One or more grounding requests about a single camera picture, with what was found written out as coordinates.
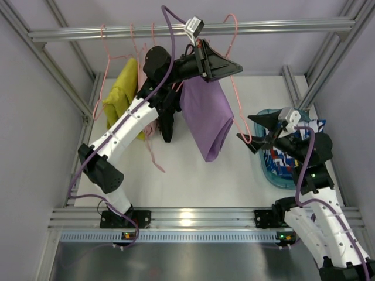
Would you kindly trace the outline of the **purple trousers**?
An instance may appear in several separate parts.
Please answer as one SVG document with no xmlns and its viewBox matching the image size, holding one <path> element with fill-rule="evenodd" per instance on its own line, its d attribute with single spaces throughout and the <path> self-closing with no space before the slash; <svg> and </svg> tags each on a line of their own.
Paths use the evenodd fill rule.
<svg viewBox="0 0 375 281">
<path fill-rule="evenodd" d="M 220 83 L 201 77 L 184 81 L 180 106 L 204 161 L 215 161 L 234 119 Z"/>
</svg>

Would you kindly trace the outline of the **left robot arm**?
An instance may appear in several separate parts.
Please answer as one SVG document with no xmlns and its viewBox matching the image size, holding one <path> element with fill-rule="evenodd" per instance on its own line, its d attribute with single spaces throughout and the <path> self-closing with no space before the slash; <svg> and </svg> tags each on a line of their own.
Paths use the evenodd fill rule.
<svg viewBox="0 0 375 281">
<path fill-rule="evenodd" d="M 143 71 L 146 81 L 128 110 L 96 142 L 78 149 L 80 171 L 102 192 L 98 198 L 108 207 L 105 220 L 116 227 L 136 227 L 133 206 L 123 189 L 124 174 L 116 168 L 118 159 L 131 142 L 151 122 L 162 119 L 161 131 L 166 141 L 173 132 L 173 115 L 180 111 L 180 91 L 173 84 L 198 78 L 203 85 L 213 85 L 221 78 L 242 72 L 243 67 L 213 50 L 209 42 L 199 39 L 193 52 L 174 58 L 162 46 L 151 48 Z"/>
</svg>

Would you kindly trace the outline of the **blue patterned trousers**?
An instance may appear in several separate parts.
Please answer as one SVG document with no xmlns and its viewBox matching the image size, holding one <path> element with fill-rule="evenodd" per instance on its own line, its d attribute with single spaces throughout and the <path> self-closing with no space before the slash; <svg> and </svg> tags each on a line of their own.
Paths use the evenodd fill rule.
<svg viewBox="0 0 375 281">
<path fill-rule="evenodd" d="M 300 121 L 297 126 L 308 126 L 315 133 L 324 132 L 326 125 L 325 119 L 313 119 L 310 121 Z M 299 166 L 297 160 L 288 154 L 277 149 L 275 146 L 271 149 L 263 151 L 266 169 L 279 177 L 290 179 L 292 177 L 292 168 Z"/>
</svg>

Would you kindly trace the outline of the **pink hanger of purple trousers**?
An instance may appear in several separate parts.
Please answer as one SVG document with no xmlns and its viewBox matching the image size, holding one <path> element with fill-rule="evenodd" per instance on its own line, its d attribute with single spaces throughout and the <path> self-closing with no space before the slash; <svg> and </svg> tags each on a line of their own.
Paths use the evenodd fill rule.
<svg viewBox="0 0 375 281">
<path fill-rule="evenodd" d="M 232 49 L 233 44 L 234 44 L 234 42 L 236 40 L 236 37 L 238 35 L 238 20 L 237 20 L 235 14 L 233 14 L 233 13 L 227 14 L 227 16 L 225 17 L 223 23 L 226 23 L 229 20 L 229 18 L 232 18 L 233 21 L 234 21 L 234 33 L 233 33 L 233 37 L 232 37 L 232 39 L 230 41 L 230 44 L 229 44 L 229 46 L 228 46 L 228 48 L 226 50 L 226 53 L 224 55 L 224 57 L 226 59 L 228 59 L 230 57 L 231 49 Z M 238 105 L 238 109 L 239 109 L 239 116 L 240 116 L 242 122 L 244 123 L 247 132 L 244 133 L 242 131 L 241 126 L 238 124 L 238 122 L 236 121 L 235 117 L 232 118 L 233 124 L 237 128 L 237 131 L 240 134 L 240 138 L 244 141 L 244 143 L 246 145 L 249 145 L 251 143 L 251 141 L 252 141 L 251 131 L 250 131 L 250 128 L 249 128 L 249 125 L 248 125 L 247 121 L 245 120 L 245 117 L 243 116 L 242 104 L 241 104 L 241 101 L 240 101 L 240 97 L 239 97 L 239 94 L 238 94 L 238 89 L 237 89 L 237 86 L 235 84 L 233 76 L 230 76 L 230 81 L 232 83 L 234 94 L 235 94 L 235 97 L 236 97 L 236 100 L 237 100 L 237 105 Z"/>
</svg>

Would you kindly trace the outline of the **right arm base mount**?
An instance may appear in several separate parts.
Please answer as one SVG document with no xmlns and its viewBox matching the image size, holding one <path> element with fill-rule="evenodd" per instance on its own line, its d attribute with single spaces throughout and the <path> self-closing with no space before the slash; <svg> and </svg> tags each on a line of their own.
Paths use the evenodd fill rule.
<svg viewBox="0 0 375 281">
<path fill-rule="evenodd" d="M 288 228 L 289 225 L 284 221 L 284 214 L 280 211 L 271 209 L 258 209 L 254 211 L 254 222 L 257 228 Z"/>
</svg>

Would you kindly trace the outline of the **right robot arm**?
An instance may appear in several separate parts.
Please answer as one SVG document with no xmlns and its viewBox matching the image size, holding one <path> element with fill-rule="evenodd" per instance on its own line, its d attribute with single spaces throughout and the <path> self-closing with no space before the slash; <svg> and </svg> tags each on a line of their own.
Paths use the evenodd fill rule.
<svg viewBox="0 0 375 281">
<path fill-rule="evenodd" d="M 253 153 L 280 157 L 291 169 L 295 195 L 277 200 L 273 216 L 296 233 L 314 258 L 321 280 L 370 280 L 374 260 L 361 246 L 339 203 L 326 162 L 333 143 L 324 120 L 302 121 L 301 113 L 283 108 L 248 116 L 262 126 L 260 136 L 240 138 Z"/>
</svg>

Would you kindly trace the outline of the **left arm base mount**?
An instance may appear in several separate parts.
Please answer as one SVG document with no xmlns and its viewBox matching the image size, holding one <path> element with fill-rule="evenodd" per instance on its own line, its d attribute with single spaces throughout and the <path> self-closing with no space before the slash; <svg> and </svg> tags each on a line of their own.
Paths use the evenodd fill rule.
<svg viewBox="0 0 375 281">
<path fill-rule="evenodd" d="M 148 228 L 151 223 L 150 210 L 133 210 L 129 214 L 130 219 L 137 224 L 139 229 Z M 135 229 L 134 225 L 125 218 L 113 213 L 111 210 L 104 210 L 101 213 L 100 228 L 102 229 Z"/>
</svg>

